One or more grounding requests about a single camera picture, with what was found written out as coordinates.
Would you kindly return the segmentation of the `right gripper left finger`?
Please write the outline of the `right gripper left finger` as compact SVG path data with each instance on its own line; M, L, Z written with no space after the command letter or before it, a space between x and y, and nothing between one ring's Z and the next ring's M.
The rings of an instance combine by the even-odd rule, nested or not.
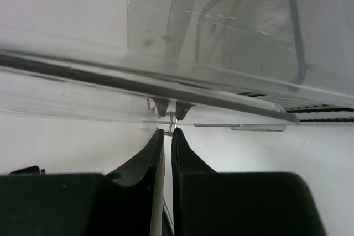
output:
M161 235L163 182L161 129L106 175L13 171L1 176L1 234Z

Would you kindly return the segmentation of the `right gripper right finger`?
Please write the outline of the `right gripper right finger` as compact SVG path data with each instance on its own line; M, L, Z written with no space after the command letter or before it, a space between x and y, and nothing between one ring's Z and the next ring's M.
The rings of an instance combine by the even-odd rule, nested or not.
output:
M291 172L218 173L189 147L171 143L175 235L325 235L305 181Z

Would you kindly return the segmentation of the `clear acrylic drawer organizer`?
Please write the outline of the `clear acrylic drawer organizer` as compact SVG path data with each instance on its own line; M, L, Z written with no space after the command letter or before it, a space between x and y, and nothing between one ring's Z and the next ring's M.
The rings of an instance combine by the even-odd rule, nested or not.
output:
M1 0L1 111L353 125L353 0Z

